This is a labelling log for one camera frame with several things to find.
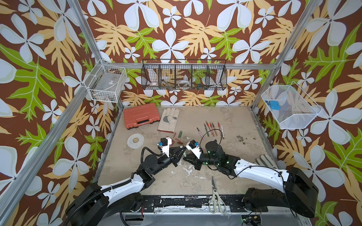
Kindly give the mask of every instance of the brown wall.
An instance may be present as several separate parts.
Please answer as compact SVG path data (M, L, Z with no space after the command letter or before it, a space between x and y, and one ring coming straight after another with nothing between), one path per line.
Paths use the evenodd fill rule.
M80 4L87 17L93 36L105 56L104 59L118 63L141 62L142 59L147 58L162 59L162 56L168 52L167 47L164 50L162 48L167 43L168 39L166 37L169 37L169 40L174 40L172 46L178 45L175 50L177 51L176 55L174 53L169 55L169 58L172 59L184 58L188 61L203 57L207 59L207 56L203 56L205 55L204 48L207 48L208 52L213 51L211 54L214 55L210 55L213 60L226 59L227 63L235 63L235 59L245 53L245 50L241 50L241 46L245 46L241 40L244 40L247 45L254 46L254 54L256 56L260 55L260 60L257 59L258 57L251 58L249 53L245 60L237 63L254 63L254 61L257 63L273 63L283 49L305 7L304 1L297 0L297 3L294 3L293 14L291 14L292 6L289 1L247 1L239 6L243 15L250 14L249 20L246 20L238 17L238 9L235 9L235 12L227 10L228 7L233 6L232 1L151 0L146 1L142 6L134 3L121 4L115 0L102 2L102 4L95 4L91 1L80 1ZM148 7L152 11L147 13L146 17L140 9L138 9L138 17L132 13L128 14L135 7ZM172 17L173 19L171 19L176 23L176 27L172 25L172 21L167 21L167 18L169 18L167 12L171 12L172 7L177 10ZM268 9L270 9L267 17L269 20L265 20L266 24L263 26L263 22L260 20L265 16ZM230 16L230 14L233 14L230 25L228 27L223 26L228 21L223 15ZM154 18L159 18L158 21L152 23L150 18L152 15L154 15ZM237 41L239 42L236 46L239 48L233 50L233 46ZM150 102L161 104L162 101L165 101L164 104L169 102L179 105L215 105L216 102L220 101L223 102L219 103L219 105L228 102L234 105L250 105L251 100L254 99L264 81L265 75L267 75L265 72L233 70L228 73L229 79L226 92L217 93L215 91L210 93L203 90L187 90L175 95L176 93L170 91L159 91L158 93L154 91L153 94L144 92L138 83L140 78L137 78L140 76L140 70L131 70L130 72L127 74L130 81L124 87L122 100L126 105L133 106ZM247 88L250 80L255 83L255 89ZM237 88L240 91L237 92L234 98L230 98L232 88Z
M26 6L31 1L0 1L1 193L17 177L24 160L37 151L94 65L69 6L65 1L55 1L62 5L51 8L52 1L35 1L31 12ZM64 24L64 19L59 18L61 12L67 12L72 28L54 28L57 21ZM30 53L23 51L23 34L39 48L32 46ZM115 104L105 106L84 99L7 225L61 224L66 207L95 175L106 136L117 116L114 108ZM90 117L99 119L94 123L99 126L94 137Z
M306 129L287 131L279 129L263 102L258 106L260 122L277 149L278 159L287 169L305 169L319 188L316 217L312 219L318 226L339 222L362 225L361 6L360 1L323 1L294 45L295 55L290 54L290 60L285 61L289 73L280 71L274 78L275 85L299 82L324 108L322 114ZM334 18L337 26L331 23L324 33L319 28L323 24L315 23L323 21L321 18Z

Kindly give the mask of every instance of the circular disc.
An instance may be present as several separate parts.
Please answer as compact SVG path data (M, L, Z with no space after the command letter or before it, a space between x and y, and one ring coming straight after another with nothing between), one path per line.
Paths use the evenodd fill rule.
M130 148L133 148L133 149L136 149L136 148L139 148L143 145L143 142L144 142L144 136L140 133L134 133L132 135L130 135L127 139L127 145L130 147Z

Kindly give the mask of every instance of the table surface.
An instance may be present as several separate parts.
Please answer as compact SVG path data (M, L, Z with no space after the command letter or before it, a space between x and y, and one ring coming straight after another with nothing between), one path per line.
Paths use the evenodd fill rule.
M160 116L166 107L158 107ZM238 156L250 162L255 162L260 155L266 154L262 140L258 134L251 113L247 107L178 107L180 114L178 117L176 130L182 136L179 138L184 144L188 141L200 141L201 137L196 127L204 134L204 123L207 120L214 123L216 127L218 121L223 125L225 139L221 141L221 146L225 153ZM139 128L127 130L123 115L121 116L104 167L102 169L98 184L105 185L115 183L130 177L140 164L141 150L144 146L154 152L158 152L156 144L162 137L172 134L157 131L158 122L142 125ZM134 133L141 133L144 136L144 144L137 149L132 149L127 145L127 139ZM220 141L220 134L213 137L205 136L206 140L201 142L204 149L208 141L217 139ZM270 186L246 179L235 178L230 180L219 171L212 171L206 166L201 170L195 170L190 163L181 160L177 167L168 166L156 174L155 182L147 189L143 190L143 195L206 195L212 193L211 177L214 176L219 194L244 194L248 188L269 189Z

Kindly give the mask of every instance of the wire mesh basket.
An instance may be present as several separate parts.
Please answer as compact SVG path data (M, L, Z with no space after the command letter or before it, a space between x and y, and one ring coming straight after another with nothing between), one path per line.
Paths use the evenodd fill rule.
M92 100L117 103L126 80L124 67L101 65L87 86Z
M292 85L273 85L261 95L280 129L305 129L322 110L302 88L298 88L296 90ZM278 102L279 110L273 109L270 101Z
M162 63L159 59L142 60L142 88L145 90L224 90L226 88L226 61L220 63L218 60L213 64L207 60L188 61L190 63Z

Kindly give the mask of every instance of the scissors blade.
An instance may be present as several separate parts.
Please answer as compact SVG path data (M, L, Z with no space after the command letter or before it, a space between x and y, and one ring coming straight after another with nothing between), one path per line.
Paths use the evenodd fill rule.
M215 181L214 177L212 177L211 183L212 183L212 188L215 189L216 188L216 181Z

